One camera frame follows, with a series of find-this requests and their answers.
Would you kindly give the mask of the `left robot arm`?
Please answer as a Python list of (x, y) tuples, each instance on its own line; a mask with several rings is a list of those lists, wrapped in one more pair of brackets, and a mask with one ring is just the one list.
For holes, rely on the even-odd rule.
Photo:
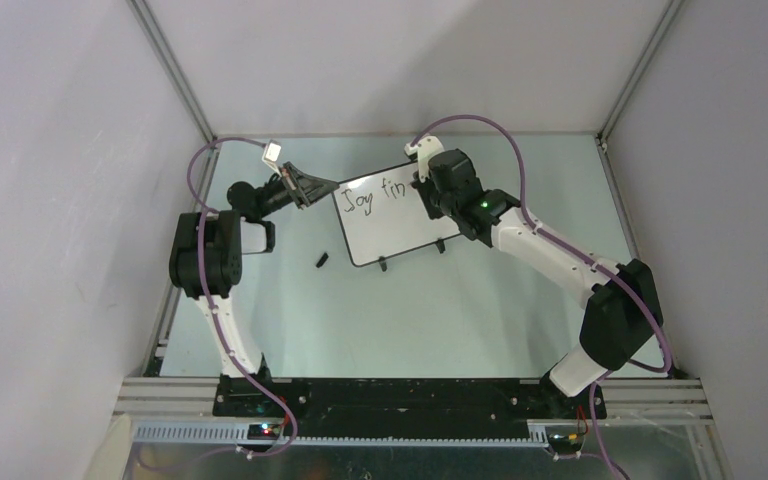
[(288, 206), (310, 207), (338, 186), (286, 162), (261, 186), (244, 181), (232, 184), (226, 192), (230, 205), (226, 210), (179, 215), (169, 259), (170, 280), (195, 302), (208, 322), (223, 376), (256, 375), (265, 363), (253, 335), (236, 320), (232, 289), (242, 279), (246, 255), (275, 248), (276, 227), (267, 217)]

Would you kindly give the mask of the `black framed whiteboard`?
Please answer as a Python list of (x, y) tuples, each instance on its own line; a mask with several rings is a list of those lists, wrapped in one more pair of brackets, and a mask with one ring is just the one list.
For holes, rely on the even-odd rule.
[(460, 234), (447, 217), (430, 219), (404, 163), (341, 183), (332, 193), (351, 263), (375, 264)]

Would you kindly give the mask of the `black marker cap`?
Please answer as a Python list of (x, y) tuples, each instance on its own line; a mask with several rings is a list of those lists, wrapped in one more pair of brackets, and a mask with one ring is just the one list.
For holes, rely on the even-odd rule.
[(315, 264), (315, 267), (317, 269), (322, 268), (323, 265), (328, 261), (328, 259), (329, 259), (329, 254), (327, 252), (323, 252), (321, 256), (318, 258)]

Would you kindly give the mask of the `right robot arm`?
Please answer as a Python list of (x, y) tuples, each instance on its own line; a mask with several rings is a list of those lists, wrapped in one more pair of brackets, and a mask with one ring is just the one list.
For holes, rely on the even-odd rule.
[(614, 262), (573, 246), (535, 219), (512, 195), (486, 190), (471, 159), (434, 143), (408, 144), (417, 165), (412, 187), (427, 215), (446, 217), (471, 241), (519, 259), (561, 287), (584, 310), (578, 343), (548, 372), (541, 392), (545, 411), (566, 418), (582, 403), (581, 392), (631, 362), (651, 338), (664, 338), (651, 269), (638, 259)]

